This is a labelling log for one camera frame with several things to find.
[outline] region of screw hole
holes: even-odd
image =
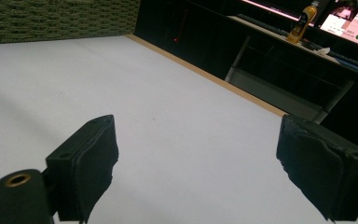
[[[30,179],[31,179],[31,176],[28,174],[13,175],[11,178],[9,178],[7,180],[6,186],[9,188],[14,188],[19,185],[25,184]]]

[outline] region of yellow bottle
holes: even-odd
[[[309,7],[304,8],[295,28],[293,28],[293,30],[287,36],[287,41],[292,42],[294,44],[300,41],[305,30],[307,30],[308,24],[310,24],[310,22],[316,15],[316,7],[318,6],[318,4],[318,1],[313,1]]]

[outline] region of green woven wall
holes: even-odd
[[[0,0],[0,43],[132,34],[141,0]]]

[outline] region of black cabinet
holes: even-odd
[[[241,8],[238,3],[237,0],[142,0],[135,34],[225,79],[244,39],[255,34],[226,17],[238,12]],[[275,22],[290,26],[286,21]],[[312,38],[318,34],[306,35]],[[323,41],[331,46],[340,45],[331,38]],[[328,104],[328,98],[345,87],[348,77],[354,78],[353,87],[328,111],[322,125],[358,145],[358,77],[353,72],[328,66],[309,54],[265,40],[262,35],[252,38],[243,58],[246,60],[240,63],[240,69],[316,105]]]

